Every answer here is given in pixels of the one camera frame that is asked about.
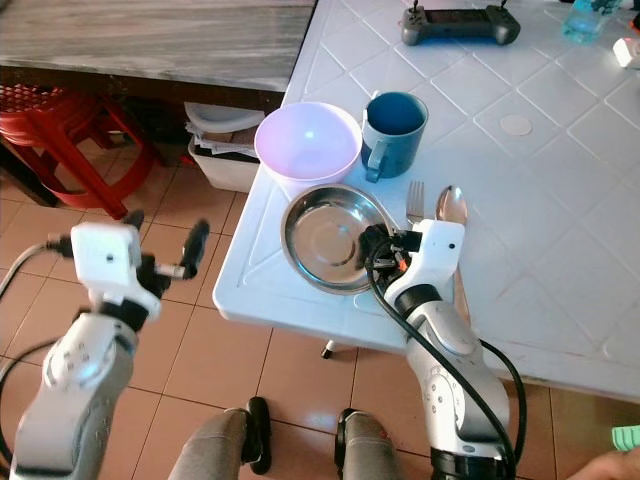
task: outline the white tiled table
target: white tiled table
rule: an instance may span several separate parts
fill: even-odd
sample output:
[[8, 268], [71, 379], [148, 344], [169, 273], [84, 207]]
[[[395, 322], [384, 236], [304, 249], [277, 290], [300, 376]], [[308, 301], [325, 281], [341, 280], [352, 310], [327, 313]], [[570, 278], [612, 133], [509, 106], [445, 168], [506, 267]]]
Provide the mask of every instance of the white tiled table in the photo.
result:
[[[485, 4], [428, 4], [472, 5]], [[460, 186], [471, 205], [461, 268], [479, 335], [524, 375], [640, 397], [640, 75], [610, 51], [633, 13], [585, 47], [561, 35], [565, 5], [511, 0], [522, 33], [510, 46], [406, 47], [403, 8], [320, 0], [285, 102], [333, 103], [360, 119], [375, 90], [422, 98], [430, 118], [412, 169], [370, 184], [359, 166], [346, 183], [400, 225], [411, 179], [425, 182], [430, 209], [444, 186]], [[531, 133], [506, 133], [508, 115], [525, 117]], [[286, 203], [261, 169], [214, 290], [222, 314], [401, 352], [403, 334], [369, 292], [330, 295], [288, 265]]]

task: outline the red plastic stool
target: red plastic stool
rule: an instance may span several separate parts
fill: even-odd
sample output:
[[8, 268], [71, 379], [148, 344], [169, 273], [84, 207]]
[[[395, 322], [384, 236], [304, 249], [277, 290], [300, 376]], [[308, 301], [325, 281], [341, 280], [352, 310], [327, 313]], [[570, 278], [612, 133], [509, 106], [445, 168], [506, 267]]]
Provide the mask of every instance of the red plastic stool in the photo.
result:
[[[141, 152], [118, 182], [108, 185], [76, 144], [86, 138], [108, 149], [113, 143], [100, 118], [126, 132]], [[154, 161], [164, 163], [160, 152], [114, 101], [60, 88], [14, 85], [0, 86], [0, 133], [13, 144], [22, 159], [38, 175], [42, 184], [67, 205], [102, 207], [114, 219], [127, 214], [121, 200], [146, 179]], [[38, 155], [33, 147], [44, 149]], [[63, 165], [84, 187], [85, 192], [67, 190], [55, 175]]]

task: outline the white bowl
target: white bowl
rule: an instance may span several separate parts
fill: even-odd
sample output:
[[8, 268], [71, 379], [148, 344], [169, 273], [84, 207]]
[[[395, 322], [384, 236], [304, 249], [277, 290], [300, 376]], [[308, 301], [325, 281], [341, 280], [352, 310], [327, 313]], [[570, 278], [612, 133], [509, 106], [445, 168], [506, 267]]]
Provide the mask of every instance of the white bowl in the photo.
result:
[[339, 183], [360, 158], [360, 125], [326, 103], [286, 105], [258, 127], [255, 149], [289, 199], [315, 185]]

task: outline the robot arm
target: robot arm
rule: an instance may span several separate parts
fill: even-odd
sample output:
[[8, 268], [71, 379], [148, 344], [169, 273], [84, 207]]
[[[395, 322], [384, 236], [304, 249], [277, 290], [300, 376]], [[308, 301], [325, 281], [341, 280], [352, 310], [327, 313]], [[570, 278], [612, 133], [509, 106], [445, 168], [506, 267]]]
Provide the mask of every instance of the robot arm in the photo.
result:
[[[433, 286], [424, 284], [403, 292], [396, 307], [456, 366], [506, 429], [509, 422], [506, 391], [485, 365], [480, 341], [455, 308], [443, 302]], [[406, 354], [420, 383], [434, 470], [441, 469], [451, 475], [444, 478], [503, 478], [504, 472], [497, 461], [504, 455], [502, 442], [486, 415], [415, 340], [407, 342]], [[457, 477], [461, 473], [460, 464], [476, 473]]]
[[118, 397], [133, 373], [137, 333], [160, 313], [172, 278], [192, 278], [209, 234], [191, 231], [179, 265], [140, 253], [131, 225], [83, 223], [71, 231], [78, 280], [91, 311], [45, 358], [40, 389], [16, 434], [11, 480], [97, 478]]
[[[387, 313], [424, 343], [410, 336], [406, 355], [422, 391], [433, 478], [510, 478], [515, 462], [512, 457], [505, 460], [512, 455], [505, 446], [508, 396], [484, 363], [480, 340], [438, 293], [458, 263], [463, 236], [461, 225], [423, 220], [412, 232], [379, 238], [371, 242], [375, 247], [370, 249], [368, 260], [370, 282]], [[373, 270], [378, 272], [376, 280]], [[427, 342], [433, 354], [427, 350]], [[474, 400], [456, 381], [451, 366], [458, 378], [468, 383], [465, 388], [472, 387], [484, 400], [485, 408], [493, 412], [493, 421], [479, 406], [478, 397]]]

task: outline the stainless steel plate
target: stainless steel plate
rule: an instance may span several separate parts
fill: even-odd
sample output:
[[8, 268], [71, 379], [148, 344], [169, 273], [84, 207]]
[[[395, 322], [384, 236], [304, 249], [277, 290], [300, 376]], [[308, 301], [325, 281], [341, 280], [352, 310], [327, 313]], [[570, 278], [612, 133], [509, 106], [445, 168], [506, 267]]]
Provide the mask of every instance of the stainless steel plate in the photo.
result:
[[280, 240], [289, 263], [321, 290], [351, 294], [368, 288], [358, 238], [370, 225], [391, 223], [374, 200], [346, 185], [319, 185], [293, 199]]

